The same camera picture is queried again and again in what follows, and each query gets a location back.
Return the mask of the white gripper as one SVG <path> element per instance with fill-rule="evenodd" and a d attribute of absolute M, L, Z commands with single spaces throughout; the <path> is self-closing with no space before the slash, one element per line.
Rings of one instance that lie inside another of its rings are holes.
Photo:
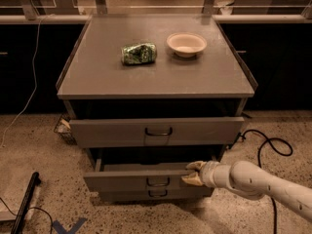
<path fill-rule="evenodd" d="M 187 170 L 200 171 L 190 175 L 184 175 L 181 179 L 190 185 L 202 186 L 203 184 L 213 188 L 230 188 L 230 166 L 216 161 L 195 161 L 186 166 Z"/>

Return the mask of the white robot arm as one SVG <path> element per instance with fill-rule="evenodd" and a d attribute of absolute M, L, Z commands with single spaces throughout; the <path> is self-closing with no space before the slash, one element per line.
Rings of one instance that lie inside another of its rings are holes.
<path fill-rule="evenodd" d="M 238 161 L 233 165 L 217 161 L 196 161 L 188 164 L 188 175 L 181 179 L 195 186 L 225 188 L 250 200 L 267 195 L 296 214 L 312 221 L 312 189 L 271 175 L 259 166 Z"/>

